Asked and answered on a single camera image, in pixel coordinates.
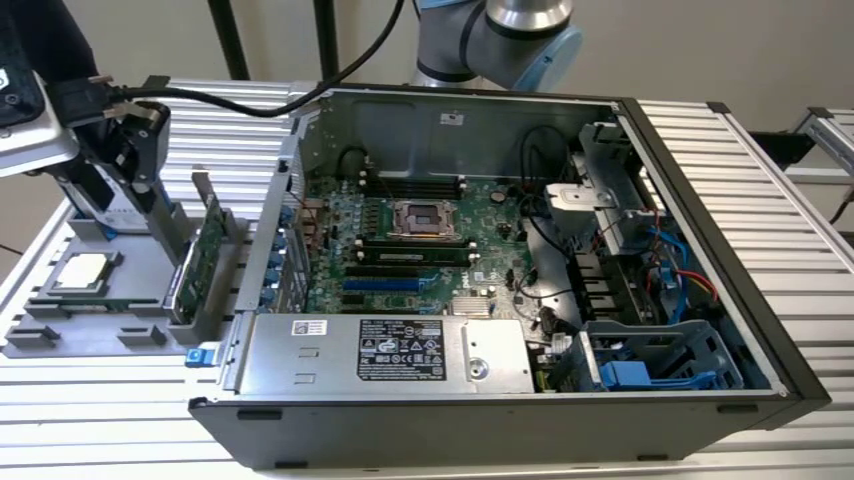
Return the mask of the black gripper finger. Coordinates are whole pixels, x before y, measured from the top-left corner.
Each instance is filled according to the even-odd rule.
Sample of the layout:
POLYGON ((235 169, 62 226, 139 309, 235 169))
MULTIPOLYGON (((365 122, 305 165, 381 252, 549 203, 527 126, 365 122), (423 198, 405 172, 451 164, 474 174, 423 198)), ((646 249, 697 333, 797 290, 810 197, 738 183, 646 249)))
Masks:
POLYGON ((120 186, 132 180, 130 143, 118 121, 103 121, 76 127, 80 153, 68 168, 68 180, 91 208, 108 208, 116 193, 110 178, 120 186))
POLYGON ((155 101, 124 101, 106 111, 111 120, 106 171, 126 194, 146 194, 166 161, 171 110, 155 101))

